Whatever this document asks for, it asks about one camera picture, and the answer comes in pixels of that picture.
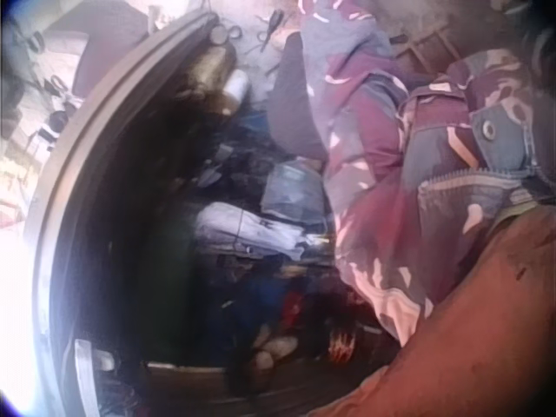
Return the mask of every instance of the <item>button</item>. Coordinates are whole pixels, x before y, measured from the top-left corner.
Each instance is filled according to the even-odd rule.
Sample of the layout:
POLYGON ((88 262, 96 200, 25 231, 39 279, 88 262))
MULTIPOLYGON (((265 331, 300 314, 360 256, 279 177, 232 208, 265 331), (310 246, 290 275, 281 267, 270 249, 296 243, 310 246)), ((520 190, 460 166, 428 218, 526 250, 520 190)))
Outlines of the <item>button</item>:
POLYGON ((494 128, 494 125, 488 120, 483 123, 483 135, 485 135, 485 138, 489 141, 493 141, 494 136, 496 135, 496 129, 494 128))

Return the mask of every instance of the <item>debris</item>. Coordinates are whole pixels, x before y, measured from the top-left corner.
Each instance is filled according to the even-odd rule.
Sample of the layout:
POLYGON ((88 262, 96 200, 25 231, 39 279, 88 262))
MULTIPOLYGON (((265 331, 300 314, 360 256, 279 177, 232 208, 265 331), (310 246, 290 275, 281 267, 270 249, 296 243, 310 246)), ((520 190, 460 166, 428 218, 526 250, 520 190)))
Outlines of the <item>debris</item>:
POLYGON ((243 30, 237 24, 228 29, 230 39, 241 39, 243 37, 243 30))
POLYGON ((276 165, 268 176, 261 211, 292 222, 323 223, 321 175, 299 160, 276 165))
POLYGON ((274 361, 280 361, 290 356, 299 346, 299 341, 294 336, 282 336, 271 339, 262 347, 262 350, 272 355, 274 361))
POLYGON ((215 161, 215 163, 223 163, 228 158, 230 158, 233 153, 234 153, 234 148, 228 145, 221 144, 218 147, 218 150, 216 151, 216 155, 213 158, 213 160, 215 161))
POLYGON ((215 182, 218 182, 222 178, 222 174, 218 172, 219 168, 220 166, 205 169, 201 175, 199 175, 197 187, 205 189, 206 187, 210 187, 215 182))
POLYGON ((162 7, 158 5, 149 6, 149 16, 147 21, 147 32, 149 35, 156 33, 159 29, 156 26, 156 21, 158 21, 162 14, 162 7))

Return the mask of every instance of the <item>curved metal frame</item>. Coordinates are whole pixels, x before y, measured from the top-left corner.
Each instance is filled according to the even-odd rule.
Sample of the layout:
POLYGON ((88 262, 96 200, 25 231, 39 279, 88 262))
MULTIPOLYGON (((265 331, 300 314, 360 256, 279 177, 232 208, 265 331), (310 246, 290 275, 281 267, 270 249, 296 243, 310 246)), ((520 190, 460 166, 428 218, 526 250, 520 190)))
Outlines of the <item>curved metal frame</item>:
POLYGON ((79 207, 77 204, 76 208, 69 208, 70 197, 73 200, 77 196, 77 201, 83 202, 81 196, 87 192, 76 189, 76 182, 84 174, 87 160, 99 151, 95 148, 99 138, 103 142, 115 141, 126 123, 170 79, 184 58, 207 42, 217 23, 216 14, 198 10, 176 20, 131 51, 103 78, 74 115, 43 170, 31 202, 24 238, 34 261, 36 360, 51 415, 76 415, 75 411, 64 409, 52 355, 54 336, 50 325, 53 265, 61 227, 67 210, 79 207), (139 99, 130 101, 130 97, 139 99), (124 117, 114 123, 115 117, 122 113, 124 117))

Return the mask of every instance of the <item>camouflage jacket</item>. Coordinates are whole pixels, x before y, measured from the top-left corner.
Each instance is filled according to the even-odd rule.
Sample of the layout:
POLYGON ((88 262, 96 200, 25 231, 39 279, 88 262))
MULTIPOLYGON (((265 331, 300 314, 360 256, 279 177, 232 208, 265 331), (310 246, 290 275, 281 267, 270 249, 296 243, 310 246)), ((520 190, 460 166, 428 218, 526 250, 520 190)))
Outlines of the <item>camouflage jacket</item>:
POLYGON ((387 35, 356 0, 299 8, 336 265, 404 345, 494 225, 545 195, 529 77, 510 51, 489 50, 408 91, 387 35))

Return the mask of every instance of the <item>person's arm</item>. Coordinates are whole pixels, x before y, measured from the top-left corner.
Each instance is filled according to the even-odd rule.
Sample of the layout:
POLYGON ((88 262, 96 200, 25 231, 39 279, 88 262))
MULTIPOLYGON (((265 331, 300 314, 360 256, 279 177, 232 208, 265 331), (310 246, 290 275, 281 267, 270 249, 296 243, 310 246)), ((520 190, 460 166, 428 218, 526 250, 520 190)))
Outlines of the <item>person's arm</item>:
POLYGON ((387 34, 356 0, 304 0, 301 37, 314 122, 340 215, 401 164, 396 114, 407 90, 387 34))
POLYGON ((356 0, 304 0, 300 10, 309 101, 328 150, 336 266, 403 345, 427 314, 419 283, 407 294, 407 268, 393 267, 405 217, 397 111, 407 89, 387 34, 356 0))

